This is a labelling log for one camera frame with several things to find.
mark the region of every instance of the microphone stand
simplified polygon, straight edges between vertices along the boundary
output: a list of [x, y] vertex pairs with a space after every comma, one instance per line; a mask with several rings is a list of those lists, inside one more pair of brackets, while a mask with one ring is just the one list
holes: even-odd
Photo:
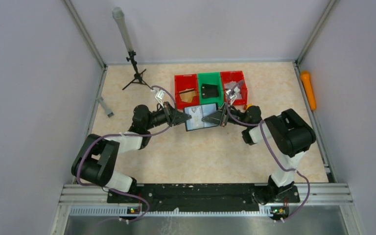
[[124, 21], [124, 13], [120, 7], [115, 7], [112, 11], [113, 19], [115, 19], [117, 26], [119, 27], [120, 34], [122, 35], [124, 44], [126, 46], [127, 52], [129, 53], [129, 57], [126, 57], [126, 60], [132, 63], [133, 70], [135, 70], [135, 75], [132, 81], [130, 81], [122, 90], [126, 89], [130, 84], [142, 84], [147, 85], [149, 88], [150, 86], [143, 80], [143, 73], [146, 71], [144, 69], [142, 72], [139, 72], [138, 63], [135, 60], [136, 52], [133, 50], [132, 41], [130, 41], [129, 33], [127, 32], [126, 23]]
[[147, 85], [149, 88], [150, 86], [144, 81], [143, 79], [143, 73], [146, 71], [146, 69], [144, 69], [142, 72], [139, 72], [138, 71], [138, 67], [136, 66], [136, 64], [138, 64], [135, 60], [135, 55], [136, 55], [136, 52], [133, 50], [133, 51], [130, 51], [129, 52], [129, 57], [126, 57], [126, 60], [129, 62], [132, 63], [132, 66], [133, 66], [133, 69], [135, 70], [135, 75], [133, 78], [132, 81], [130, 81], [123, 89], [126, 89], [130, 84], [132, 83], [135, 83], [135, 84], [142, 84], [142, 85]]

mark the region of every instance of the gray wall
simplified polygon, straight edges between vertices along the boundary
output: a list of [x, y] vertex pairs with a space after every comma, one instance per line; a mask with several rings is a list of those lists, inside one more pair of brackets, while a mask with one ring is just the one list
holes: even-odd
[[0, 0], [0, 235], [49, 233], [100, 75], [60, 0]]
[[376, 1], [341, 1], [302, 67], [338, 179], [376, 234]]
[[126, 63], [112, 9], [138, 62], [296, 59], [328, 0], [73, 0], [104, 61]]

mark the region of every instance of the tripod stand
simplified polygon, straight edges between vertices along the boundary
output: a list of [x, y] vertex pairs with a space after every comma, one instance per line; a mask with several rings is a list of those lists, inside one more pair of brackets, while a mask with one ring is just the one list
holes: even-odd
[[144, 69], [142, 72], [139, 72], [138, 71], [138, 67], [136, 66], [136, 64], [138, 64], [136, 61], [135, 61], [135, 55], [136, 55], [136, 52], [133, 50], [133, 51], [130, 51], [129, 52], [129, 57], [126, 57], [126, 60], [127, 61], [130, 61], [132, 63], [132, 66], [133, 66], [133, 69], [135, 70], [135, 75], [134, 75], [134, 78], [132, 81], [130, 81], [123, 89], [126, 89], [130, 84], [132, 83], [135, 83], [135, 84], [142, 84], [142, 85], [147, 85], [149, 88], [150, 86], [143, 80], [143, 73], [146, 71], [146, 69]]

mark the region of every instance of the orange foam roller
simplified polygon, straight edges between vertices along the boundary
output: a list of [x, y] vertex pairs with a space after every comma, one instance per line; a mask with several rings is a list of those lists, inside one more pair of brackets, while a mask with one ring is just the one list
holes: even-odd
[[311, 110], [316, 109], [315, 96], [313, 95], [312, 85], [310, 84], [310, 74], [308, 71], [303, 71], [301, 73], [301, 80], [304, 85], [304, 89], [307, 96], [307, 101], [309, 102], [309, 107]]

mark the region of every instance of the beige floor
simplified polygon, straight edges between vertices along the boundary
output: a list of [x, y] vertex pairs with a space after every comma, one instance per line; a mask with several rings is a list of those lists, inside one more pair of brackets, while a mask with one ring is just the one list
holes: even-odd
[[[262, 117], [277, 115], [293, 108], [309, 122], [297, 78], [290, 62], [216, 63], [139, 65], [147, 69], [144, 79], [149, 85], [160, 85], [174, 94], [174, 75], [214, 71], [242, 70], [248, 87], [248, 103], [258, 105]], [[121, 89], [133, 78], [128, 66], [109, 66], [102, 96], [115, 115], [107, 118], [99, 105], [93, 133], [125, 132], [132, 123], [133, 109], [139, 104], [156, 109], [156, 100], [147, 86], [131, 85]], [[155, 133], [165, 126], [156, 127]], [[153, 137], [139, 151], [127, 152], [117, 158], [115, 170], [135, 177], [139, 183], [257, 183], [267, 182], [276, 168], [264, 143], [249, 146], [241, 137], [244, 127], [226, 127], [186, 132], [185, 125], [172, 127]], [[305, 154], [299, 171], [311, 182], [327, 182], [317, 144]], [[296, 182], [304, 182], [296, 176]]]

